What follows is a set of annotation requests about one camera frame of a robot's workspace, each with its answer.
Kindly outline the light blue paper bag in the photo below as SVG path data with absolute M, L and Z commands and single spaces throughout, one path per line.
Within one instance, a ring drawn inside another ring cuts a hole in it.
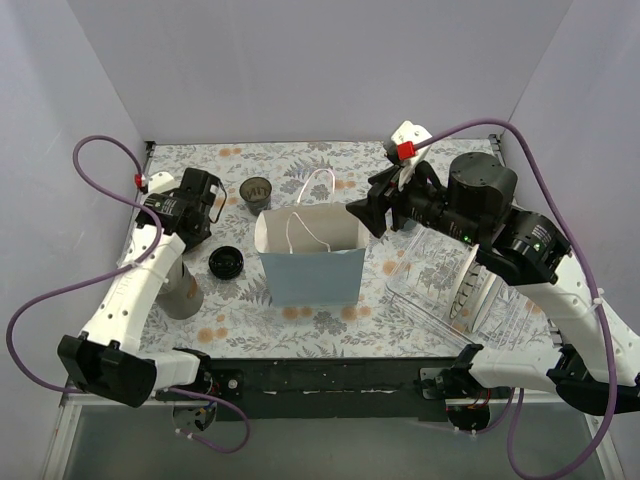
M 257 218 L 254 246 L 276 307 L 354 305 L 360 295 L 370 234 L 334 200 L 331 169 L 325 203 L 306 205 L 300 191 L 291 205 L 265 210 Z

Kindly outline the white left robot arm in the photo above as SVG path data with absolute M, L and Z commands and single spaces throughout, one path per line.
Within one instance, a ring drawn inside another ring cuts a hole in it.
M 64 336 L 57 348 L 77 388 L 131 407 L 171 387 L 200 400 L 213 386 L 211 359 L 202 352 L 139 350 L 153 306 L 178 320 L 200 310 L 203 292 L 183 255 L 210 237 L 210 210 L 225 189 L 217 176 L 196 168 L 186 169 L 180 182 L 156 174 L 151 186 L 135 219 L 126 272 L 114 278 L 81 332 Z

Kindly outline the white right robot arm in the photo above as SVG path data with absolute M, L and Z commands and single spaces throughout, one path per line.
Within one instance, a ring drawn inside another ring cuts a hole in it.
M 558 344 L 532 354 L 463 348 L 450 367 L 428 380 L 445 397 L 475 397 L 496 387 L 556 393 L 595 416 L 639 409 L 639 337 L 604 301 L 596 302 L 577 249 L 547 217 L 513 205 L 517 175 L 492 155 L 464 153 L 441 184 L 426 161 L 407 183 L 401 167 L 369 178 L 362 200 L 347 204 L 375 237 L 391 219 L 407 220 L 474 248 L 476 262 L 526 296 L 557 328 Z

